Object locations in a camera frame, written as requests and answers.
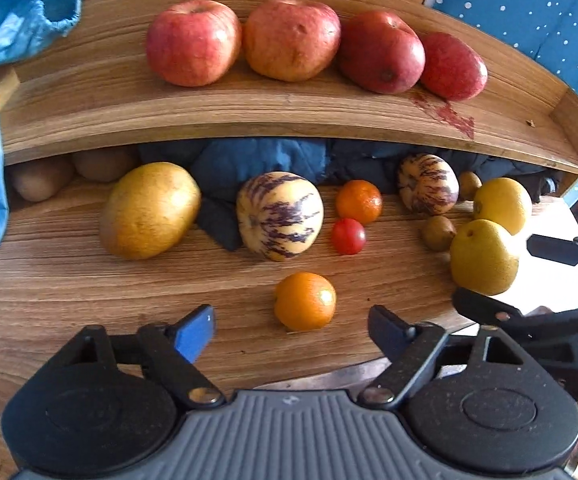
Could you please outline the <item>yellow lemon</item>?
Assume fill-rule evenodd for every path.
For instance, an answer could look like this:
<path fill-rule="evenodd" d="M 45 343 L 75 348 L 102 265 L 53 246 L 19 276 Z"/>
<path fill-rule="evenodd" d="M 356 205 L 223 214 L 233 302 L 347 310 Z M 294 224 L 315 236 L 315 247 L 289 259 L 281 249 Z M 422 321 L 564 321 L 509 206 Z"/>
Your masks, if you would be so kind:
<path fill-rule="evenodd" d="M 520 249 L 498 223 L 478 219 L 462 226 L 449 249 L 454 283 L 486 296 L 510 289 L 519 270 Z"/>
<path fill-rule="evenodd" d="M 519 234 L 532 215 L 532 201 L 528 191 L 518 181 L 496 178 L 486 181 L 475 192 L 475 219 L 493 221 L 511 235 Z"/>

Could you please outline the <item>orange tangerine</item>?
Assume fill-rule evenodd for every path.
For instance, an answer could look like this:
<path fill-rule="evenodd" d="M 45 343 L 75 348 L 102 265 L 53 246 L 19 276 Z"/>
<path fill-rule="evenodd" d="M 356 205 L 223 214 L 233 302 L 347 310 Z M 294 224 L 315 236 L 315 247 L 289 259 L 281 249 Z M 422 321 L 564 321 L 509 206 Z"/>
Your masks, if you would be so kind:
<path fill-rule="evenodd" d="M 336 313 L 336 289 L 323 276 L 293 273 L 275 287 L 274 315 L 290 332 L 320 330 Z"/>
<path fill-rule="evenodd" d="M 336 212 L 340 218 L 351 218 L 363 226 L 375 222 L 382 213 L 379 189 L 366 180 L 346 182 L 336 194 Z"/>

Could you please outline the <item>brown kiwi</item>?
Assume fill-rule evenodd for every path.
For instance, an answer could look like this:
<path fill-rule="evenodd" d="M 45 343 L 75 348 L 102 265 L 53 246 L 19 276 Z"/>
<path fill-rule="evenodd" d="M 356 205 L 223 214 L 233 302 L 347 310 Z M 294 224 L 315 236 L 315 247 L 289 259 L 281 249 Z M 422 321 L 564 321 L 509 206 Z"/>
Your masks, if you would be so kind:
<path fill-rule="evenodd" d="M 423 243 L 434 252 L 447 252 L 457 234 L 453 224 L 444 216 L 433 216 L 426 219 L 420 230 Z"/>
<path fill-rule="evenodd" d="M 459 199 L 464 202 L 472 202 L 476 192 L 482 186 L 482 181 L 473 171 L 464 171 L 458 178 Z"/>

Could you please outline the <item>red cherry tomato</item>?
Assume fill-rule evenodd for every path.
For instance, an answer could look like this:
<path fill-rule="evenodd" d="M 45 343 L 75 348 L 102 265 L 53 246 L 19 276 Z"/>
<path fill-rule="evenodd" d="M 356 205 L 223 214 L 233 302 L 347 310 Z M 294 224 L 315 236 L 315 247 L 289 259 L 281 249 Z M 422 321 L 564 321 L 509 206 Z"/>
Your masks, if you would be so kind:
<path fill-rule="evenodd" d="M 356 255 L 366 245 L 365 229 L 353 218 L 341 218 L 332 228 L 331 243 L 340 255 Z"/>

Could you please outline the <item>large yellow-brown pear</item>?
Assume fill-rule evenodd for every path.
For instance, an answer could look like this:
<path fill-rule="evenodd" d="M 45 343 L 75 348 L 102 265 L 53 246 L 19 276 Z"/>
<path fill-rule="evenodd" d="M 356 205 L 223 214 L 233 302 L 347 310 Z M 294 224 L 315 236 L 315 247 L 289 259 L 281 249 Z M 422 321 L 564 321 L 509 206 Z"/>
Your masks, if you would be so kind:
<path fill-rule="evenodd" d="M 187 170 L 171 162 L 142 165 L 112 188 L 100 214 L 100 243 L 123 259 L 152 258 L 180 242 L 200 206 L 200 188 Z"/>

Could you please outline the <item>small striped pepino melon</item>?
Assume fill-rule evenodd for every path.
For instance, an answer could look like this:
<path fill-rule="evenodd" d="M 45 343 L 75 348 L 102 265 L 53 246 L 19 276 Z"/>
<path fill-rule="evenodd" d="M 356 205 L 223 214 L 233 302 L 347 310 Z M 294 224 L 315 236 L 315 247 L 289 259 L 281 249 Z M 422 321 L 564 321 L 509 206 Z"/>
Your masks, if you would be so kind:
<path fill-rule="evenodd" d="M 441 157 L 415 154 L 400 164 L 398 190 L 410 211 L 439 216 L 457 203 L 459 182 L 452 167 Z"/>

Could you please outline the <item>large striped pepino melon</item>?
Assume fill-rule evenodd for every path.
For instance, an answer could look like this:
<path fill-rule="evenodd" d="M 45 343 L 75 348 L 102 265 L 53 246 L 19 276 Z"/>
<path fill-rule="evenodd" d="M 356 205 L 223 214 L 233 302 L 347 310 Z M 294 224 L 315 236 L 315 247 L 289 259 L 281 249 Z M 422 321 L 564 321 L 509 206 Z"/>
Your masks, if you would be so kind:
<path fill-rule="evenodd" d="M 269 171 L 247 180 L 238 193 L 236 211 L 243 245 L 272 261 L 306 252 L 324 222 L 318 188 L 287 171 Z"/>

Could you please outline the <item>dark blue quilted jacket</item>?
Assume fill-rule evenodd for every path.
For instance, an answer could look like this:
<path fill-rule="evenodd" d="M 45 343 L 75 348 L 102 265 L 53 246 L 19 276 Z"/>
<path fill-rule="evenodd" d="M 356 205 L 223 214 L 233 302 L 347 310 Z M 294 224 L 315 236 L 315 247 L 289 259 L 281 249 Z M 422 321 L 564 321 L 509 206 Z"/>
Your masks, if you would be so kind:
<path fill-rule="evenodd" d="M 408 155 L 438 155 L 455 174 L 474 172 L 481 181 L 510 177 L 528 190 L 534 203 L 557 192 L 559 170 L 490 155 L 428 146 L 362 140 L 306 138 L 231 138 L 161 141 L 141 144 L 141 160 L 171 162 L 185 168 L 202 194 L 198 225 L 220 246 L 233 252 L 242 246 L 236 216 L 241 185 L 268 171 L 289 171 L 313 184 L 341 185 L 367 180 L 382 193 L 395 193 L 398 170 Z"/>

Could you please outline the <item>right kiwi under shelf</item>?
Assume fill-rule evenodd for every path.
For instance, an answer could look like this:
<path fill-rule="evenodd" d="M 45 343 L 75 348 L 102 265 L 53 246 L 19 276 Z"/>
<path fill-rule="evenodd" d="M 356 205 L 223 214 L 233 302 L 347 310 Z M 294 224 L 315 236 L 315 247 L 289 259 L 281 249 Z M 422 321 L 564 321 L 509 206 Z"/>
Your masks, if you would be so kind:
<path fill-rule="evenodd" d="M 72 162 L 83 178 L 108 183 L 132 170 L 136 166 L 137 155 L 128 146 L 112 146 L 74 153 Z"/>

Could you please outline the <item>kiwi under shelf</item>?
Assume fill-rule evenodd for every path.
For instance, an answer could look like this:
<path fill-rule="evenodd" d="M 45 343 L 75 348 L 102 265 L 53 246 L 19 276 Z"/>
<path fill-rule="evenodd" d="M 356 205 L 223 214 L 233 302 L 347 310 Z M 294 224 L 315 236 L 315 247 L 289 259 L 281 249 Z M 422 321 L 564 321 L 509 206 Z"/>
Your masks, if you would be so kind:
<path fill-rule="evenodd" d="M 137 155 L 128 146 L 112 146 L 74 153 L 72 162 L 83 178 L 108 183 L 132 170 L 136 166 Z"/>
<path fill-rule="evenodd" d="M 75 168 L 68 156 L 54 156 L 21 162 L 9 168 L 13 188 L 28 202 L 38 203 L 55 196 L 74 178 Z"/>

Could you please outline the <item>left kiwi under shelf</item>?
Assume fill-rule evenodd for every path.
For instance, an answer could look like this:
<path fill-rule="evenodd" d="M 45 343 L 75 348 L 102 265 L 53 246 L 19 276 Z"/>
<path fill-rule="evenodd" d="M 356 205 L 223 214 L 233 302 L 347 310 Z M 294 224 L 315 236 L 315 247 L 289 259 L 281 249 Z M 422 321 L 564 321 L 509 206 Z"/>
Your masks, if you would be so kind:
<path fill-rule="evenodd" d="M 74 178 L 75 168 L 68 156 L 54 156 L 21 162 L 9 168 L 13 188 L 28 202 L 38 203 L 55 196 Z"/>

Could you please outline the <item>rightmost red apple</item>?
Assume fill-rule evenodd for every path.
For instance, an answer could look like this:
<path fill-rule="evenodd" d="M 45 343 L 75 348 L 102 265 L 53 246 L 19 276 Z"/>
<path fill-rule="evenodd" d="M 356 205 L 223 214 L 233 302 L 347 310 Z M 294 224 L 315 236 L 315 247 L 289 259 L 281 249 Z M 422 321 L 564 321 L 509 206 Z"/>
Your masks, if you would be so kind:
<path fill-rule="evenodd" d="M 446 32 L 431 32 L 421 42 L 426 64 L 419 84 L 426 90 L 447 101 L 467 101 L 484 90 L 487 67 L 472 47 Z"/>

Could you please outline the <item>curved wooden shelf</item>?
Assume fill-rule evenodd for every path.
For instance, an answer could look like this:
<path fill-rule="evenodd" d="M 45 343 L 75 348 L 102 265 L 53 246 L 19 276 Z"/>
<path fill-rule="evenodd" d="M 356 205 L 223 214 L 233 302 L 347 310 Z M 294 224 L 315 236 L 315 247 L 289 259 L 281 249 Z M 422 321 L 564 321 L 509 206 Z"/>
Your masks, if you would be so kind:
<path fill-rule="evenodd" d="M 152 18 L 182 0 L 84 0 L 73 31 L 16 66 L 0 112 L 8 164 L 90 148 L 200 136 L 332 136 L 428 144 L 578 174 L 578 95 L 521 52 L 404 0 L 316 0 L 342 18 L 391 9 L 417 32 L 444 30 L 484 58 L 485 90 L 446 103 L 421 89 L 379 96 L 336 70 L 289 84 L 238 62 L 215 84 L 172 86 L 152 74 Z M 216 0 L 247 16 L 265 0 Z"/>

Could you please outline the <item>leftmost red apple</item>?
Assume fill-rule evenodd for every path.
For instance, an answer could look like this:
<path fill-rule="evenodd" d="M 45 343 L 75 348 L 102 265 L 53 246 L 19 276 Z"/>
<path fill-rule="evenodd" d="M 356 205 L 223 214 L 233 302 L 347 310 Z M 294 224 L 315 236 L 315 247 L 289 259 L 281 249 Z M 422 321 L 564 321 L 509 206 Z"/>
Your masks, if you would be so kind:
<path fill-rule="evenodd" d="M 214 0 L 170 6 L 149 25 L 146 57 L 152 72 L 170 84 L 196 88 L 222 78 L 241 48 L 237 14 Z"/>

